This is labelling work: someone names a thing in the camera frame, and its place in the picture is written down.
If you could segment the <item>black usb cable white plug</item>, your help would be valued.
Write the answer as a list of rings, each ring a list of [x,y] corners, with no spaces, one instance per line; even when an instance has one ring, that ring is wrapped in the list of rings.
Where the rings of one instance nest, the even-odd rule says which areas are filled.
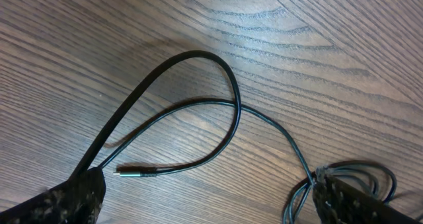
[[[396,198],[397,178],[386,166],[371,161],[343,161],[312,172],[290,192],[282,211],[282,223],[295,223],[309,195],[321,223],[384,224],[422,222],[389,203]]]

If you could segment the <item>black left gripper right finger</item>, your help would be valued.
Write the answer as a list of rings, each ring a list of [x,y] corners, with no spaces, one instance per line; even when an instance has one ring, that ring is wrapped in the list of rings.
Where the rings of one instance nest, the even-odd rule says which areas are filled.
[[[379,199],[379,181],[365,170],[322,167],[315,172],[313,202],[322,223],[329,224],[419,224],[415,219],[391,208],[395,197],[396,177],[387,197]]]

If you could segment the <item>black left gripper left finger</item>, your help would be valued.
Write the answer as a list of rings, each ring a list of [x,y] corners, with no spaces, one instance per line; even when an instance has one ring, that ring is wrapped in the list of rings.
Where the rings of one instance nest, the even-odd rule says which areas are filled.
[[[106,193],[101,168],[91,168],[15,207],[1,212],[6,224],[96,223]]]

